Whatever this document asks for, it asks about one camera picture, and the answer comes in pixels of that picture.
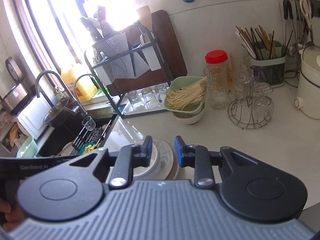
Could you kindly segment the person's left hand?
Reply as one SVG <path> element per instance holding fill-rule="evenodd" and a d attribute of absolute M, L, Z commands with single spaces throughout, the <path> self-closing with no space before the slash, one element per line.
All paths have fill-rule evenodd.
<path fill-rule="evenodd" d="M 6 220 L 2 228 L 5 232 L 10 232 L 25 220 L 24 214 L 18 204 L 10 205 L 2 198 L 0 204 L 1 213 L 4 214 Z"/>

